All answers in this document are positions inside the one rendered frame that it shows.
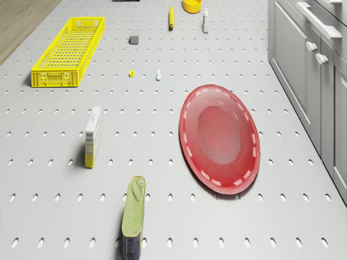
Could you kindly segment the red plate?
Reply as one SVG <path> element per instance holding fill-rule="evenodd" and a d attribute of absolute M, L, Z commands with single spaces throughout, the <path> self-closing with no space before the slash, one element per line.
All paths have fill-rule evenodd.
<path fill-rule="evenodd" d="M 195 176 L 220 194 L 246 190 L 260 168 L 260 139 L 243 102 L 215 84 L 194 89 L 181 109 L 179 139 Z"/>

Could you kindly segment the white and yellow box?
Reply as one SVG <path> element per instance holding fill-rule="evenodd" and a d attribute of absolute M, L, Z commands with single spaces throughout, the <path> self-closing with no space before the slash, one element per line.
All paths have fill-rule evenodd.
<path fill-rule="evenodd" d="M 85 167 L 93 168 L 101 139 L 101 106 L 95 106 L 89 117 L 85 138 Z"/>

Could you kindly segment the flat-sided green can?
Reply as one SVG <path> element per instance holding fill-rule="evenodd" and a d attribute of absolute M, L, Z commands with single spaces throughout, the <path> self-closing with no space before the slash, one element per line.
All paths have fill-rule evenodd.
<path fill-rule="evenodd" d="M 127 187 L 121 230 L 124 260 L 139 260 L 142 250 L 145 179 L 133 176 Z"/>

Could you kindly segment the small white bottle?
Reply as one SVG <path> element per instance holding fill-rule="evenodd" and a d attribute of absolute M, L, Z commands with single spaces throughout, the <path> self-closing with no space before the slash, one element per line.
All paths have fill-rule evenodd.
<path fill-rule="evenodd" d="M 209 17 L 209 11 L 208 11 L 208 8 L 205 8 L 204 14 L 203 14 L 203 25 L 202 25 L 202 30 L 205 34 L 208 33 L 208 25 L 209 25 L 208 17 Z"/>

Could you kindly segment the yellow bowl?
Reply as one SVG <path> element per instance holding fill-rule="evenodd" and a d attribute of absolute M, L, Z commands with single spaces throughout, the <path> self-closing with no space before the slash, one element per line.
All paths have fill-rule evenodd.
<path fill-rule="evenodd" d="M 183 9 L 191 14 L 196 14 L 202 9 L 202 0 L 183 0 Z"/>

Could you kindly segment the yellow basket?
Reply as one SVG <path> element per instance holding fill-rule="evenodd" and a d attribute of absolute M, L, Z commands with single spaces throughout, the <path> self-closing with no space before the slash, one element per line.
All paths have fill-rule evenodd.
<path fill-rule="evenodd" d="M 104 30 L 104 17 L 71 17 L 32 67 L 31 86 L 77 87 Z"/>

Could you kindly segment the white cabinet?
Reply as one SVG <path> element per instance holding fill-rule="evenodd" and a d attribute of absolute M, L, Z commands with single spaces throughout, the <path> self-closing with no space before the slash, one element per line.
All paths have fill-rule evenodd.
<path fill-rule="evenodd" d="M 347 206 L 347 0 L 268 0 L 268 60 Z"/>

